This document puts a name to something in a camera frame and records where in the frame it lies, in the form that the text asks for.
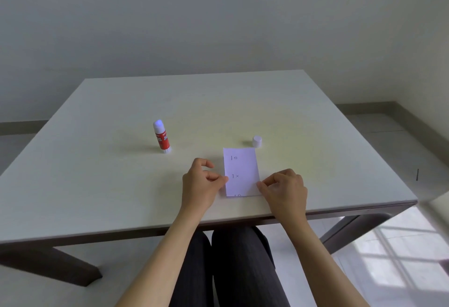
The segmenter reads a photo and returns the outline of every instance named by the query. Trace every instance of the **forearm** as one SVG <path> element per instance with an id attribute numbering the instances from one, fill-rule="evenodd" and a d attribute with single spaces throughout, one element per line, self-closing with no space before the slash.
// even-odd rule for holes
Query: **forearm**
<path id="1" fill-rule="evenodd" d="M 188 245 L 200 219 L 200 216 L 180 211 L 116 307 L 168 306 Z"/>
<path id="2" fill-rule="evenodd" d="M 307 221 L 287 227 L 317 307 L 369 307 Z"/>

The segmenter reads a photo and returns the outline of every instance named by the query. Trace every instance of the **white glue stick cap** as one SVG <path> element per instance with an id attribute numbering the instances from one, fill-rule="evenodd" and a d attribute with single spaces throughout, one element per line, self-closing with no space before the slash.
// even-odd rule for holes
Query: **white glue stick cap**
<path id="1" fill-rule="evenodd" d="M 154 127 L 154 132 L 155 133 L 159 134 L 159 133 L 163 133 L 165 131 L 164 123 L 162 123 L 162 121 L 160 119 L 156 120 L 153 123 L 153 127 Z"/>
<path id="2" fill-rule="evenodd" d="M 262 137 L 261 136 L 253 137 L 253 146 L 255 148 L 260 148 L 262 146 Z"/>

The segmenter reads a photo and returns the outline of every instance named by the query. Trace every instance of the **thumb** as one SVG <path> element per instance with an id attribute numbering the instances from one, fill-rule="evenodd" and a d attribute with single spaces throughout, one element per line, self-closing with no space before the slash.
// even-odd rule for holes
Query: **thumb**
<path id="1" fill-rule="evenodd" d="M 219 191 L 226 184 L 228 179 L 228 176 L 220 176 L 212 182 L 212 185 L 217 191 Z"/>
<path id="2" fill-rule="evenodd" d="M 267 185 L 264 182 L 257 182 L 255 185 L 257 186 L 257 189 L 259 189 L 263 197 L 267 197 L 270 194 L 270 189 L 268 189 Z"/>

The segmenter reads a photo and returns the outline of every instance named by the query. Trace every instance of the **dark table frame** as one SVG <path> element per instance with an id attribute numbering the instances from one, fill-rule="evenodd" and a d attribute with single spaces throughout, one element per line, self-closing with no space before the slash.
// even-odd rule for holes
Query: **dark table frame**
<path id="1" fill-rule="evenodd" d="M 321 241 L 334 253 L 388 219 L 414 206 L 417 200 L 392 202 L 372 206 L 357 206 L 326 211 L 307 212 L 307 219 L 326 219 L 345 216 L 322 237 Z M 265 225 L 277 223 L 272 215 L 245 219 L 230 219 L 200 223 L 198 230 L 215 230 L 235 225 Z M 6 267 L 46 276 L 59 281 L 87 287 L 102 278 L 100 270 L 87 262 L 54 247 L 76 244 L 126 240 L 165 235 L 169 226 L 63 236 L 33 241 L 0 244 L 0 264 Z"/>

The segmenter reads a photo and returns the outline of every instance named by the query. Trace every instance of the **sheet of paper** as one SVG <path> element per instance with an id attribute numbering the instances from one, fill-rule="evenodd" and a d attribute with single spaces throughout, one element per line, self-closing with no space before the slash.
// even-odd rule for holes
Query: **sheet of paper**
<path id="1" fill-rule="evenodd" d="M 226 196 L 260 195 L 255 186 L 260 178 L 254 148 L 223 148 L 223 159 L 224 174 L 229 177 Z"/>

